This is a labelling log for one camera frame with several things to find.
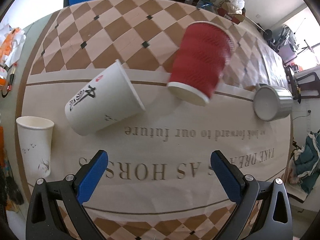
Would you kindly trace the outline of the red ribbed paper cup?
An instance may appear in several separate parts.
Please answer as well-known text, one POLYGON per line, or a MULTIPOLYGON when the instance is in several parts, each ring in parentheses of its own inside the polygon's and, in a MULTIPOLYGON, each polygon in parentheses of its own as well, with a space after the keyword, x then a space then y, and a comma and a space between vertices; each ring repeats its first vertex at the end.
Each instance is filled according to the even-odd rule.
POLYGON ((167 88, 177 98, 206 106, 235 51, 228 31, 207 21, 189 24, 172 65, 167 88))

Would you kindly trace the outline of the grey ribbed mug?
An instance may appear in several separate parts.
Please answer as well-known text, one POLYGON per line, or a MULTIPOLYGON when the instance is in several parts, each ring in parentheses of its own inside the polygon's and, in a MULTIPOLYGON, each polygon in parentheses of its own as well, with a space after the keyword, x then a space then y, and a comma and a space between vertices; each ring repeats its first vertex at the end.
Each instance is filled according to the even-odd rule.
POLYGON ((253 109, 256 116, 263 121, 286 118, 292 113, 293 96, 283 87, 264 83, 256 84, 253 109))

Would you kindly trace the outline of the white cup with birds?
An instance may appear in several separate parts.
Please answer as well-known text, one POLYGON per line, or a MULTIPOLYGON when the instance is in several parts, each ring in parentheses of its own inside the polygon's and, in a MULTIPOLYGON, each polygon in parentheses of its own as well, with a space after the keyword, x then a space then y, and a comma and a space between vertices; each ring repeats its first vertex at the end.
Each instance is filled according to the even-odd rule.
POLYGON ((16 124, 26 177, 48 177, 54 122, 36 116, 20 116, 16 124))

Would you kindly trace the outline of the white cup with calligraphy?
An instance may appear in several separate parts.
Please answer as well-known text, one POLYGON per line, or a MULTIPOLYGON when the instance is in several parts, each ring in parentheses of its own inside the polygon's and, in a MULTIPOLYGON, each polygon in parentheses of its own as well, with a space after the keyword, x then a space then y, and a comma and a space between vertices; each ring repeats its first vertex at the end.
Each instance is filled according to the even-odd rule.
POLYGON ((116 60, 65 105, 75 133, 86 136, 145 111, 121 62, 116 60))

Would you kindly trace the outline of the teal cloth pile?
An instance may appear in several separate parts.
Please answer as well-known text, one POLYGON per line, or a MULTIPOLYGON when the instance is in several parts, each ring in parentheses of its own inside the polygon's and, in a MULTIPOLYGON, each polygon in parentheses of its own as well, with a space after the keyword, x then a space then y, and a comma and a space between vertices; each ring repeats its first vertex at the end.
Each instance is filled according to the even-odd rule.
POLYGON ((305 145, 294 151, 295 175, 301 189, 310 194, 319 178, 319 131, 310 132, 305 145))

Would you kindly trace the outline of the crumpled white orange wrapper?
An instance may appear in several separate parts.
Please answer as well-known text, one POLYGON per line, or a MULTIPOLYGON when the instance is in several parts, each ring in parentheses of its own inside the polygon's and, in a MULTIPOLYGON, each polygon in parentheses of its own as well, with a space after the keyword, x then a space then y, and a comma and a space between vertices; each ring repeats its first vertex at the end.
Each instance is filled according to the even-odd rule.
POLYGON ((10 67, 20 59, 26 40, 25 31, 6 24, 1 29, 1 66, 10 67))

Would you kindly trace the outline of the checkered printed tablecloth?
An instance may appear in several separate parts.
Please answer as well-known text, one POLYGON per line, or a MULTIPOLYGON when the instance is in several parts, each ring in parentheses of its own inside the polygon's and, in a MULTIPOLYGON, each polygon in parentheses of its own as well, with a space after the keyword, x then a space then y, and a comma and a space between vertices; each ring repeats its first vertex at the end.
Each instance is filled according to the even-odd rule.
POLYGON ((98 150, 108 167, 85 208, 107 239, 212 239, 233 210, 210 155, 220 150, 243 173, 281 177, 290 119, 263 122, 252 107, 257 83, 285 86, 282 60, 244 25, 170 0, 95 0, 58 10, 22 76, 17 114, 54 122, 50 175, 60 180, 98 150), (204 107, 167 89, 186 27, 209 21, 229 32, 235 51, 204 107), (69 125, 65 105, 119 60, 145 111, 93 134, 69 125))

